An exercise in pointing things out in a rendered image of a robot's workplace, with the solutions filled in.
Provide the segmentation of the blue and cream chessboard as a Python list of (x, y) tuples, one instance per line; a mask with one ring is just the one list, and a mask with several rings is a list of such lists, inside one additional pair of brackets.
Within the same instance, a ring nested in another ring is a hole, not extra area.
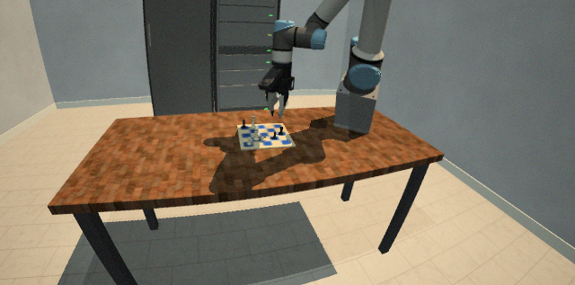
[[(283, 148), (295, 147), (293, 139), (288, 134), (287, 129), (283, 123), (269, 123), (269, 124), (254, 124), (258, 128), (258, 138), (260, 140), (253, 140), (254, 129), (251, 129), (252, 124), (247, 124), (246, 129), (242, 129), (243, 125), (237, 125), (238, 136), (240, 141), (241, 150), (254, 150), (254, 149), (268, 149), (268, 148)], [(279, 135), (280, 129), (283, 127), (284, 135)], [(277, 139), (273, 139), (274, 131), (276, 131)], [(248, 146), (248, 137), (251, 138), (251, 145)]]

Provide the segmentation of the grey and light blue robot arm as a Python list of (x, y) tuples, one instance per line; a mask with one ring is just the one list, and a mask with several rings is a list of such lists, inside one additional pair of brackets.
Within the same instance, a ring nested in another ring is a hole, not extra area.
[[(308, 18), (304, 28), (295, 27), (295, 23), (291, 21), (275, 21), (272, 43), (273, 62), (290, 63), (293, 47), (325, 49), (327, 31), (324, 29), (348, 1), (323, 0)], [(381, 48), (392, 1), (365, 0), (364, 2), (359, 35), (351, 39), (350, 56), (352, 58), (349, 56), (349, 72), (343, 80), (344, 87), (354, 94), (370, 94), (375, 91), (380, 82), (380, 69), (384, 59)], [(291, 53), (283, 53), (283, 51), (291, 51)]]

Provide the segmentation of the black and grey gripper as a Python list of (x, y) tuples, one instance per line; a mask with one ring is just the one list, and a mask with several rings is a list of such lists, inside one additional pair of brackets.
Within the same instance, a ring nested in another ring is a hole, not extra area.
[[(291, 66), (290, 66), (291, 64)], [(289, 90), (294, 90), (295, 78), (291, 76), (292, 62), (290, 63), (276, 63), (272, 61), (272, 65), (276, 67), (283, 67), (284, 73), (278, 82), (272, 87), (270, 91), (265, 91), (266, 99), (270, 108), (270, 114), (273, 116), (273, 106), (279, 101), (279, 118), (281, 119), (283, 112), (288, 105)], [(277, 97), (277, 93), (281, 94)]]

